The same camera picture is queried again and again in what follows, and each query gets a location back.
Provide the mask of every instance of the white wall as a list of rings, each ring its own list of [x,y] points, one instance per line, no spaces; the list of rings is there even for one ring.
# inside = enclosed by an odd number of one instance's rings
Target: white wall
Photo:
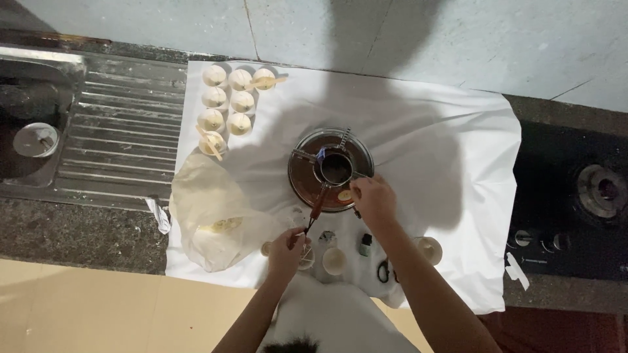
[[[7,1],[24,8],[0,5],[5,27],[30,12],[60,33],[628,112],[625,0]]]

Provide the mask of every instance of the hand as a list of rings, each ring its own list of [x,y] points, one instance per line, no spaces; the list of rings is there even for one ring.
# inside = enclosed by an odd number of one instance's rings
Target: hand
[[[352,180],[349,186],[355,209],[372,231],[374,227],[397,221],[397,195],[381,175]]]
[[[287,285],[295,276],[304,244],[311,242],[304,234],[304,227],[292,228],[281,233],[273,241],[268,254],[268,277],[272,281],[280,281]]]

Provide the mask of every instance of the hair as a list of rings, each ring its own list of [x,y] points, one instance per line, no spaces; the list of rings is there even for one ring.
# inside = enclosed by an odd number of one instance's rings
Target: hair
[[[286,343],[273,342],[262,349],[264,353],[316,353],[318,341],[307,336],[293,338]]]

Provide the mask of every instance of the gas stove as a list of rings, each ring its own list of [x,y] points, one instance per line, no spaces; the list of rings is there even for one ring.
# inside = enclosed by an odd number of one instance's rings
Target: gas stove
[[[628,138],[521,122],[506,252],[526,273],[628,281]]]

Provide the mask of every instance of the stove knob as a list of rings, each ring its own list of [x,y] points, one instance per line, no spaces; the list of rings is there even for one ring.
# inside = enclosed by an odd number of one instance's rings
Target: stove knob
[[[534,236],[528,231],[517,231],[513,236],[509,236],[506,244],[515,249],[517,247],[528,246],[534,241]]]
[[[571,248],[571,238],[568,234],[558,233],[556,235],[549,236],[541,241],[541,245],[550,253],[557,251],[567,251]]]

